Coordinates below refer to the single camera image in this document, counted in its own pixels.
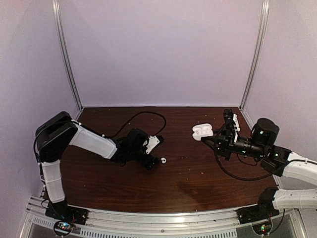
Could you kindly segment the white charging case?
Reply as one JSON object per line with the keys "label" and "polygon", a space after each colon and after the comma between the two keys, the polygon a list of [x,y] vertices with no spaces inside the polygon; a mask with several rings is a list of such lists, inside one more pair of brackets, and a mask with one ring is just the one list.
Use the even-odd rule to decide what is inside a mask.
{"label": "white charging case", "polygon": [[201,141],[204,137],[213,136],[212,125],[209,123],[198,124],[192,127],[192,137],[196,141]]}

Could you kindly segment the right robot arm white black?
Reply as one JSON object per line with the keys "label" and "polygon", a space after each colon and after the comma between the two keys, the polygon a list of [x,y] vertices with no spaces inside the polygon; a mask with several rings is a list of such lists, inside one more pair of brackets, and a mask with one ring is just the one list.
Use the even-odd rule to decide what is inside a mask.
{"label": "right robot arm white black", "polygon": [[[210,147],[215,159],[229,160],[232,154],[254,158],[268,174],[294,178],[316,185],[317,163],[297,153],[275,145],[279,127],[271,120],[261,118],[254,125],[249,137],[242,137],[236,115],[225,117],[219,129],[204,123],[192,128],[193,138]],[[254,207],[254,215],[264,219],[273,210],[315,209],[316,189],[285,190],[267,188]]]}

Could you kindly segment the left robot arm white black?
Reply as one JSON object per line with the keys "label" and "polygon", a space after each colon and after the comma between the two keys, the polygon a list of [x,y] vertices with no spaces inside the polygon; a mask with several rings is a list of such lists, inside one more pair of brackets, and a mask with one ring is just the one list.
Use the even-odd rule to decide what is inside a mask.
{"label": "left robot arm white black", "polygon": [[42,181],[49,200],[53,203],[52,212],[60,220],[67,220],[71,216],[70,207],[63,203],[66,198],[60,171],[60,161],[68,146],[90,151],[114,163],[138,161],[150,170],[159,162],[151,152],[163,141],[161,135],[148,135],[138,128],[131,129],[127,136],[115,140],[83,126],[73,120],[69,113],[60,112],[38,127],[34,141]]}

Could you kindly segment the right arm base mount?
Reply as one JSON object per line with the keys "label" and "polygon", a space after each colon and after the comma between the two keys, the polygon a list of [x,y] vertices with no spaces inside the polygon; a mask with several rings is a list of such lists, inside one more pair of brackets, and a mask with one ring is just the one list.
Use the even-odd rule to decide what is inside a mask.
{"label": "right arm base mount", "polygon": [[279,210],[269,207],[268,205],[255,205],[243,207],[237,210],[237,216],[240,224],[253,223],[265,220],[271,216],[279,215]]}

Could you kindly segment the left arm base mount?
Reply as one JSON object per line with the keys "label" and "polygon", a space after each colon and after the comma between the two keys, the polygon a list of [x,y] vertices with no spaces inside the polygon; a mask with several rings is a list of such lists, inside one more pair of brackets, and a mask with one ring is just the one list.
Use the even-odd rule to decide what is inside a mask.
{"label": "left arm base mount", "polygon": [[45,215],[56,220],[66,221],[72,224],[85,225],[88,210],[83,208],[77,208],[68,206],[67,204],[49,204]]}

